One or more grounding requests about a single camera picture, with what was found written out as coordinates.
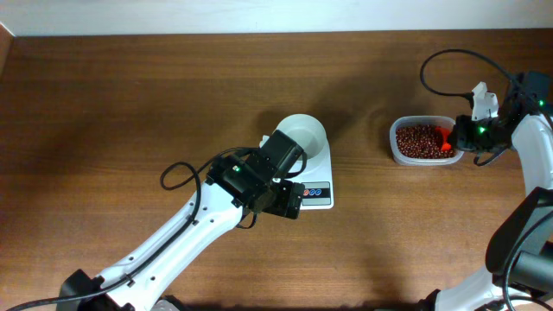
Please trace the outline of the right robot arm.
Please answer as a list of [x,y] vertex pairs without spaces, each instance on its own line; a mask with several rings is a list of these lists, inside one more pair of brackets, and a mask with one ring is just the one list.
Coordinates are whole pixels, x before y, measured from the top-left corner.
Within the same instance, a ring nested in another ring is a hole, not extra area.
[[509,149],[517,153],[525,198],[490,239],[484,268],[453,288],[433,292],[421,302],[424,310],[513,310],[524,303],[552,308],[550,83],[543,73],[520,73],[502,105],[477,87],[473,114],[456,118],[448,135],[455,149],[492,158]]

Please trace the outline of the orange measuring scoop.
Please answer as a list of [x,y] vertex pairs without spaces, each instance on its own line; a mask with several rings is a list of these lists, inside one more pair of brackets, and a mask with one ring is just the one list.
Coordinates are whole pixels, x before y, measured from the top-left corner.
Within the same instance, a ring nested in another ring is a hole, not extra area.
[[440,150],[445,152],[445,151],[450,151],[453,149],[452,145],[448,142],[448,137],[449,135],[452,133],[451,130],[447,129],[447,128],[443,128],[443,127],[439,127],[439,126],[436,126],[435,127],[435,131],[440,135],[441,137],[441,147],[440,147]]

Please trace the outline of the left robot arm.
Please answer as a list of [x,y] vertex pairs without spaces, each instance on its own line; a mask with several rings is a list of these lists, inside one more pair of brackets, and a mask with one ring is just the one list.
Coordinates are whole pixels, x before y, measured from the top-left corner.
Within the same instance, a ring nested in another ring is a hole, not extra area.
[[257,148],[233,148],[208,160],[185,206],[126,258],[94,278],[74,272],[62,284],[59,310],[150,310],[212,242],[248,214],[296,219],[304,186],[293,166],[307,162],[297,140],[275,130]]

